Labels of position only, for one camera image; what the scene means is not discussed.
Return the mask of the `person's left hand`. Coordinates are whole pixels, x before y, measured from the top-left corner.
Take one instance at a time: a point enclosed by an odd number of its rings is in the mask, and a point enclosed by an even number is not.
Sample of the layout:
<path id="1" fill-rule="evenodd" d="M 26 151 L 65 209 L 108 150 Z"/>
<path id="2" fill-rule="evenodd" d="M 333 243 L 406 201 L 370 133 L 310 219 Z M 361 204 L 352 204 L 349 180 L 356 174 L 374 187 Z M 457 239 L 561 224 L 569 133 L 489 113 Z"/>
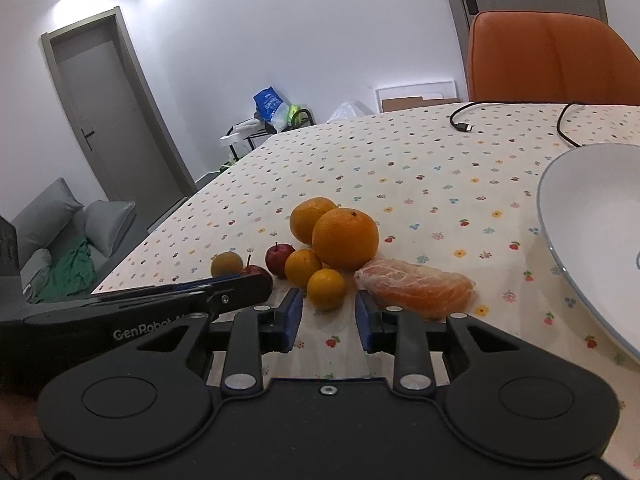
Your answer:
<path id="1" fill-rule="evenodd" d="M 1 393 L 1 455 L 8 456 L 15 437 L 42 439 L 37 419 L 37 402 L 11 393 Z"/>

